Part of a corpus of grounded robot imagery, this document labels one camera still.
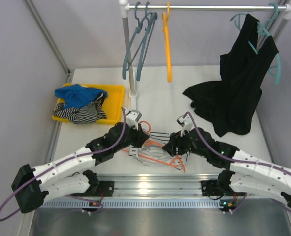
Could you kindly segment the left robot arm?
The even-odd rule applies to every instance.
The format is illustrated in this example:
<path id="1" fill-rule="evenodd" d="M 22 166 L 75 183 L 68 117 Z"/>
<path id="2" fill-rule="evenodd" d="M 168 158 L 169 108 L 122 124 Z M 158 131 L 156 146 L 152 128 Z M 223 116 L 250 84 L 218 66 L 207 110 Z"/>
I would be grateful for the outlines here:
<path id="1" fill-rule="evenodd" d="M 11 185 L 19 211 L 32 212 L 45 202 L 65 195 L 96 194 L 99 180 L 91 168 L 112 159 L 124 148 L 143 147 L 150 135 L 141 125 L 119 122 L 103 136 L 57 161 L 20 167 Z"/>

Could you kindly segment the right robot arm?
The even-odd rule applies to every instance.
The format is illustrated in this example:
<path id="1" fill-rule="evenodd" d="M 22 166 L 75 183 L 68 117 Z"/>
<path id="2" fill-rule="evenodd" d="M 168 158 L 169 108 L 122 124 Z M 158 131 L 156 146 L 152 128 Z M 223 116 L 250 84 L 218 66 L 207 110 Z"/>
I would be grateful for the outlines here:
<path id="1" fill-rule="evenodd" d="M 247 154 L 236 146 L 216 141 L 202 128 L 172 133 L 163 150 L 171 156 L 192 153 L 222 169 L 217 188 L 223 195 L 247 193 L 270 197 L 291 209 L 291 168 Z"/>

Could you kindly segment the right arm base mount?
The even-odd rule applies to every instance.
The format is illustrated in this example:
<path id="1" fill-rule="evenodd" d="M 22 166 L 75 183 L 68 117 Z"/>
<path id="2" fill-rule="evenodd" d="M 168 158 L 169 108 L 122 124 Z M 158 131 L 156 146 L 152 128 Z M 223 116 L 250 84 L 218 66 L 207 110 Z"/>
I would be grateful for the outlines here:
<path id="1" fill-rule="evenodd" d="M 233 196 L 234 191 L 230 187 L 231 178 L 235 172 L 223 170 L 216 180 L 203 180 L 201 182 L 202 195 L 218 200 L 223 196 Z"/>

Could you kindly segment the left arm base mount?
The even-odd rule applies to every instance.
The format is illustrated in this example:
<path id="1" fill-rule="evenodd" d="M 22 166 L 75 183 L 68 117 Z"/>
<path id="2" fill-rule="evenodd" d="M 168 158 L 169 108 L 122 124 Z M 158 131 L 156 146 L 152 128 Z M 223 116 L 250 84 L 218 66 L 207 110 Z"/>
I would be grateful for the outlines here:
<path id="1" fill-rule="evenodd" d="M 76 197 L 111 197 L 114 192 L 114 181 L 100 181 L 92 170 L 82 174 L 88 179 L 89 188 L 83 193 L 73 193 Z"/>

